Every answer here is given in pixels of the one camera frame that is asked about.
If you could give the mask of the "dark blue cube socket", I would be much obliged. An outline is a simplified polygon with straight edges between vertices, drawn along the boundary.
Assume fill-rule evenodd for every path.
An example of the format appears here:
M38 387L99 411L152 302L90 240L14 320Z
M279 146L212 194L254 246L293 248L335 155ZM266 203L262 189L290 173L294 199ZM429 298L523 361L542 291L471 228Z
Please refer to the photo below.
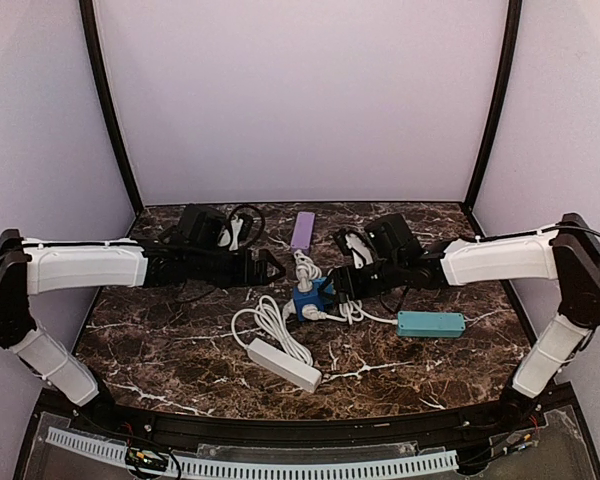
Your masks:
M312 281L312 287L308 292L301 292L297 286L292 290L292 302L295 307L296 316L300 322L305 321L303 308L306 305L313 305L319 311L325 311L325 308L332 305L335 299L334 288L332 284L323 286L326 277L320 277Z

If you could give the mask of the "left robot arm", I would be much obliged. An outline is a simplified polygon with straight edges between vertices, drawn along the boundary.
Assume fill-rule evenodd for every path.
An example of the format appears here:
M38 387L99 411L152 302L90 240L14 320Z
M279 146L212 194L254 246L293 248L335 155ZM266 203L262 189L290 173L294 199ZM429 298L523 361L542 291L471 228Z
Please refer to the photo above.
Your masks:
M0 235L0 348L16 355L74 405L102 401L106 388L31 314L30 297L105 286L153 288L203 281L221 289L269 285L286 274L267 249L121 238L42 241L16 229Z

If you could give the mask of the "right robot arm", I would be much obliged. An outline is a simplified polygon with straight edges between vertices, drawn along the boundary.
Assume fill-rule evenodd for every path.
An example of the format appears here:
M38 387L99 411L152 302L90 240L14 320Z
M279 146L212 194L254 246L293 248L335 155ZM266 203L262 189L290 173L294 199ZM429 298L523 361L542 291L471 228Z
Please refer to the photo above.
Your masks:
M577 213L535 230L457 238L427 247L400 214L377 218L364 231L374 257L360 267L333 269L319 289L337 304L399 287L437 290L486 281L557 281L557 311L506 387L518 398L538 398L600 326L600 233Z

